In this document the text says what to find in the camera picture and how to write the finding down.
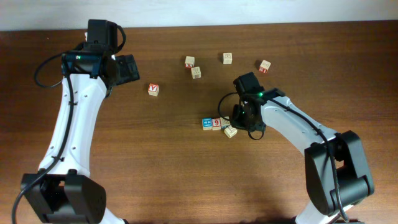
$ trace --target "white robotic arm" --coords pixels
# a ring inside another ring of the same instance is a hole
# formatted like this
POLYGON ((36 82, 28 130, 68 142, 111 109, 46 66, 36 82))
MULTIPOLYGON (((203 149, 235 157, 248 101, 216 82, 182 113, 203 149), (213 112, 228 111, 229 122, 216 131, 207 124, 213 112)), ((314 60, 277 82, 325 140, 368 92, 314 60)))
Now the white robotic arm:
POLYGON ((114 86, 139 79, 132 55, 114 57, 126 41, 123 29, 105 20, 89 20, 87 41, 44 61, 35 72, 62 56, 63 92, 47 153, 36 174, 24 174, 21 192, 43 223, 126 224, 106 208, 105 189, 90 179, 90 146, 98 110, 114 86), (123 42, 118 45, 120 30, 123 42))
MULTIPOLYGON (((321 129, 328 141, 336 138, 335 134, 337 131, 327 128, 319 122, 315 121, 303 111, 299 110, 287 96, 278 96, 274 98, 275 101, 288 106, 296 112, 302 114, 309 119, 316 127, 321 129)), ((317 132, 303 119, 297 117, 292 113, 287 113, 284 108, 277 105, 272 101, 268 101, 266 104, 261 106, 262 120, 268 127, 272 127, 280 132, 287 140, 289 140, 304 156, 304 150, 309 148, 313 143, 323 143, 322 138, 317 132)), ((347 205, 344 210, 347 211, 353 205, 347 205)), ((329 223, 337 216, 327 216, 318 211, 312 202, 309 202, 305 210, 297 215, 295 222, 296 224, 309 224, 309 223, 329 223)))
MULTIPOLYGON (((102 79, 90 78, 89 74, 71 74, 73 92, 75 94, 75 109, 70 127, 69 138, 62 154, 62 160, 48 174, 66 175, 69 170, 90 177, 90 146, 93 139, 95 121, 101 103, 106 95, 106 86, 102 79)), ((52 140, 39 165, 46 169, 57 156, 65 134, 69 116, 69 87, 67 79, 62 81, 62 102, 52 140)), ((107 208, 100 224, 125 224, 126 222, 114 216, 107 208)))
POLYGON ((234 86, 239 104, 234 106, 233 127, 248 131, 250 137, 250 132, 262 131, 264 135, 266 126, 272 127, 305 156, 311 202, 295 217, 295 223, 333 223, 340 215, 348 222, 344 211, 374 192, 359 137, 352 131, 340 134, 325 127, 299 110, 278 89, 265 91, 253 73, 235 79, 234 86), (344 166, 337 169, 335 159, 344 161, 344 166))

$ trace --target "red block face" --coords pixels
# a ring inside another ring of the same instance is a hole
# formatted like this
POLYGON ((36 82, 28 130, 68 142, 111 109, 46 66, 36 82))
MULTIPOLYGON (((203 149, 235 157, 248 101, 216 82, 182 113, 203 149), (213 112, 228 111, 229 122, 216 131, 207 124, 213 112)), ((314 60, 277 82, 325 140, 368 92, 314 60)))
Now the red block face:
POLYGON ((259 68, 259 71, 262 72, 262 73, 267 73, 267 70, 265 68, 262 68, 262 67, 259 68))
POLYGON ((149 85, 149 88, 148 88, 148 91, 153 91, 153 92, 156 92, 157 91, 157 89, 158 89, 158 85, 156 85, 156 84, 150 84, 149 85))
POLYGON ((213 123, 213 127, 221 127, 220 119, 212 119, 211 122, 213 123))

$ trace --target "wood grain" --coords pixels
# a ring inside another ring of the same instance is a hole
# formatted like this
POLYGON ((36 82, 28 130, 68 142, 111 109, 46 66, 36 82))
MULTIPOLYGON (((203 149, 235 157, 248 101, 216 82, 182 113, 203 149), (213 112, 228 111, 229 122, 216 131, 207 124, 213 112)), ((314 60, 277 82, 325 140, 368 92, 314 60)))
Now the wood grain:
MULTIPOLYGON (((71 49, 83 30, 0 32, 0 223, 10 223, 23 173, 35 172, 52 137, 61 88, 32 74, 71 49)), ((348 215, 367 223, 398 220, 398 21, 126 29, 141 80, 115 88, 98 114, 91 178, 108 207, 130 222, 237 223, 290 218, 308 202, 304 159, 269 128, 261 141, 202 131, 217 117, 233 80, 254 71, 265 88, 285 91, 301 110, 363 140, 375 194, 348 215), (233 64, 222 64, 232 52, 233 64), (195 57, 202 77, 184 68, 195 57), (267 74, 259 62, 272 63, 267 74), (149 96, 149 83, 160 86, 149 96)), ((58 81, 60 62, 40 77, 58 81)), ((225 101, 230 114, 236 98, 225 101)), ((39 223, 25 199, 19 223, 39 223)))

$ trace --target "toy block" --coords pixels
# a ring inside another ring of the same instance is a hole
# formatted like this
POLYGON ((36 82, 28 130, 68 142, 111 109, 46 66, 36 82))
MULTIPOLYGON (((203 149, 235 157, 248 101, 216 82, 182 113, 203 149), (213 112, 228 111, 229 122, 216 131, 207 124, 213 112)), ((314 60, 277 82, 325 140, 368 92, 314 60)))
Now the toy block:
POLYGON ((219 118, 211 120, 212 130, 221 130, 221 121, 219 118))
POLYGON ((195 58, 191 56, 185 57, 185 68, 193 68, 195 65, 195 58))
POLYGON ((193 79, 200 78, 201 77, 200 68, 199 67, 191 68, 191 74, 193 79))
POLYGON ((221 119, 221 128, 222 129, 226 129, 229 125, 231 125, 231 123, 227 120, 225 120, 224 118, 220 118, 221 119))
POLYGON ((203 130, 211 130, 212 125, 211 125, 211 118, 203 118, 201 120, 201 125, 203 126, 203 130))
POLYGON ((232 53, 223 53, 223 64, 224 65, 232 64, 232 53))
POLYGON ((271 66, 270 62, 263 60, 260 64, 259 71, 262 73, 267 73, 270 66, 271 66))
POLYGON ((157 96, 159 94, 159 85, 156 84, 149 84, 148 93, 151 96, 157 96))
POLYGON ((236 128, 233 128, 231 125, 229 125, 226 129, 224 129, 224 133, 229 138, 232 138, 236 133, 238 133, 238 130, 236 128))

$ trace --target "black cable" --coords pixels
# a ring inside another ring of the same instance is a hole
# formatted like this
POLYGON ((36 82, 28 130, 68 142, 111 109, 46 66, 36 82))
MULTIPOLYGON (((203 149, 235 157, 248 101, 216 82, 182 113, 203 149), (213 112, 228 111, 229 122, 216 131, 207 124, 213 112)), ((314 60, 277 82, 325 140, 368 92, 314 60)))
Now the black cable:
POLYGON ((21 190, 21 192, 19 192, 17 198, 15 199, 14 205, 12 206, 12 213, 11 213, 11 219, 12 219, 12 224, 16 224, 17 220, 16 220, 16 215, 17 215, 17 208, 18 208, 18 204, 21 201, 21 198, 24 196, 24 194, 26 192, 28 192, 33 186, 35 186, 38 182, 40 182, 43 177, 50 172, 51 169, 53 169, 55 167, 55 165, 57 165, 57 162, 61 159, 63 150, 65 149, 65 146, 67 144, 67 140, 68 140, 68 135, 69 135, 69 130, 70 130, 70 126, 72 124, 72 117, 73 117, 73 107, 75 105, 75 100, 73 97, 73 87, 72 87, 72 81, 70 80, 70 71, 68 68, 68 65, 66 63, 66 61, 63 60, 63 66, 65 67, 66 73, 65 73, 65 78, 68 81, 68 87, 69 87, 69 95, 70 95, 70 103, 69 103, 69 115, 68 115, 68 122, 67 122, 67 127, 65 128, 65 134, 63 136, 63 140, 62 140, 62 144, 60 147, 60 150, 58 151, 58 154, 56 157, 54 157, 54 161, 38 176, 38 178, 36 178, 33 182, 31 182, 29 185, 27 185, 24 189, 21 190))
POLYGON ((57 82, 57 83, 54 84, 54 85, 43 85, 43 84, 41 84, 41 82, 39 82, 39 80, 37 79, 37 77, 39 76, 39 71, 42 69, 42 67, 43 67, 44 65, 46 65, 49 61, 51 61, 51 60, 53 60, 53 59, 55 59, 55 58, 61 56, 62 54, 64 54, 64 52, 59 53, 59 54, 57 54, 57 55, 54 55, 54 56, 48 58, 47 60, 45 60, 44 62, 42 62, 42 63, 36 68, 36 71, 35 71, 35 73, 34 73, 34 75, 33 75, 33 78, 34 78, 34 80, 35 80, 35 82, 36 82, 36 84, 37 84, 38 86, 40 86, 40 87, 42 87, 42 88, 54 88, 54 87, 59 86, 59 84, 62 83, 62 79, 61 79, 61 81, 57 82))
POLYGON ((117 53, 119 53, 119 51, 121 51, 121 50, 122 50, 122 48, 123 48, 124 44, 126 43, 126 34, 124 33, 124 30, 123 30, 123 28, 122 28, 121 26, 119 26, 119 25, 118 25, 118 29, 120 30, 120 33, 122 34, 123 41, 122 41, 122 43, 119 45, 119 47, 118 47, 117 51, 116 51, 114 54, 117 54, 117 53))
POLYGON ((227 96, 230 96, 230 95, 233 95, 233 94, 238 94, 238 92, 228 93, 227 95, 223 96, 222 99, 220 100, 220 102, 218 103, 218 107, 217 107, 217 111, 218 111, 219 116, 220 116, 221 118, 223 118, 224 120, 227 120, 227 121, 230 121, 230 120, 229 120, 228 118, 225 118, 223 115, 221 115, 220 107, 221 107, 221 103, 223 102, 223 100, 224 100, 227 96))
POLYGON ((285 106, 282 103, 279 103, 278 101, 276 101, 274 99, 268 99, 268 100, 273 102, 273 103, 275 103, 275 104, 277 104, 277 105, 279 105, 283 109, 285 109, 285 110, 297 115, 298 117, 302 118, 305 122, 307 122, 311 126, 311 128, 313 128, 317 132, 317 134, 319 136, 321 136, 322 140, 325 142, 326 149, 328 151, 328 155, 329 155, 329 158, 330 158, 331 169, 332 169, 332 173, 333 173, 333 181, 335 183, 337 204, 338 204, 338 208, 340 210, 340 215, 341 215, 341 217, 343 217, 344 222, 349 222, 349 218, 348 218, 347 214, 344 211, 343 204, 341 203, 340 190, 339 190, 338 181, 337 181, 337 169, 336 169, 335 159, 333 158, 333 155, 332 155, 328 140, 325 137, 325 135, 322 133, 322 130, 318 129, 308 118, 306 118, 302 114, 298 113, 295 110, 290 109, 290 107, 285 106))
POLYGON ((337 220, 341 217, 340 213, 337 214, 332 220, 330 220, 330 222, 328 222, 327 224, 334 224, 335 222, 337 222, 337 220))
POLYGON ((253 140, 260 140, 260 139, 262 139, 262 137, 264 137, 264 133, 265 133, 265 132, 266 132, 266 125, 265 125, 265 124, 262 124, 261 137, 259 137, 259 138, 257 138, 257 139, 253 138, 253 137, 251 136, 251 134, 250 134, 250 131, 248 131, 248 135, 249 135, 249 137, 250 137, 251 139, 253 139, 253 140))
MULTIPOLYGON (((79 44, 74 48, 74 50, 81 50, 81 49, 83 48, 83 44, 84 44, 84 42, 79 43, 79 44)), ((43 68, 44 65, 46 65, 49 61, 51 61, 51 60, 53 60, 53 59, 55 59, 55 58, 61 56, 61 55, 64 54, 64 53, 66 53, 66 52, 62 52, 62 53, 56 54, 56 55, 54 55, 54 56, 52 56, 52 57, 46 59, 44 62, 42 62, 42 63, 36 68, 36 71, 35 71, 35 73, 34 73, 34 75, 33 75, 33 79, 35 80, 36 85, 38 85, 38 86, 40 86, 40 87, 42 87, 42 88, 54 88, 54 87, 59 86, 59 84, 62 83, 62 79, 61 79, 61 81, 57 82, 57 83, 54 84, 54 85, 44 85, 44 84, 41 84, 41 82, 39 82, 39 79, 38 79, 37 77, 39 76, 39 71, 43 68)))

